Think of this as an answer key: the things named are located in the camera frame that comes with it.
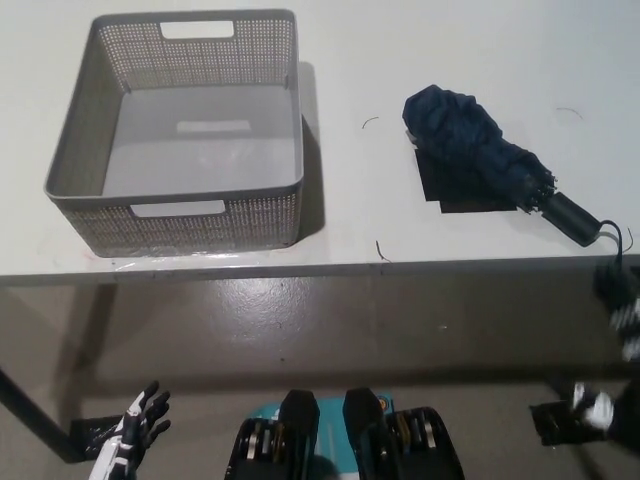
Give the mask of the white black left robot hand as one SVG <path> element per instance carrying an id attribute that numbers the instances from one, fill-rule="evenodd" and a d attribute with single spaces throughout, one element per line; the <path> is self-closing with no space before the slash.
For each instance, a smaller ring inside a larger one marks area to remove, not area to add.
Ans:
<path id="1" fill-rule="evenodd" d="M 159 382 L 142 390 L 105 438 L 89 480 L 136 479 L 147 451 L 169 429 L 165 419 L 170 393 L 159 393 Z"/>

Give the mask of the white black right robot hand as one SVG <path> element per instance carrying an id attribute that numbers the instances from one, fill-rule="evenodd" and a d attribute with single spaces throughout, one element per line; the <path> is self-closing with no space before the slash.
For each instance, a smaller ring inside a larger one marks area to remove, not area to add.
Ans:
<path id="1" fill-rule="evenodd" d="M 584 425 L 628 450 L 639 451 L 639 279 L 618 262 L 601 266 L 594 292 L 609 316 L 609 327 L 630 365 L 630 380 L 617 397 L 583 382 L 571 387 L 570 405 Z"/>

